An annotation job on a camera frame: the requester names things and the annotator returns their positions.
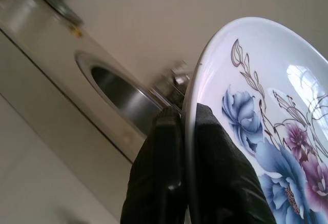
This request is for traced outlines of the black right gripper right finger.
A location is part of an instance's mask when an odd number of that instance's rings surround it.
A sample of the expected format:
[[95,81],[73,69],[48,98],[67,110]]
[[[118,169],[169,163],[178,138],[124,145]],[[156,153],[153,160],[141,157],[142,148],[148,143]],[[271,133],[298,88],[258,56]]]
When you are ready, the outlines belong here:
[[197,104],[197,215],[192,223],[275,223],[254,168],[213,114]]

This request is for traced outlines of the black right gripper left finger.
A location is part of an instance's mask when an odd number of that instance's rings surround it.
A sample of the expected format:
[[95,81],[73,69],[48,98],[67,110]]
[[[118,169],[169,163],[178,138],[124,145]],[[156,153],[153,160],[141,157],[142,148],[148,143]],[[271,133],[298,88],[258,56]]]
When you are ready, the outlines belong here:
[[187,208],[179,112],[166,107],[130,170],[120,223],[183,223]]

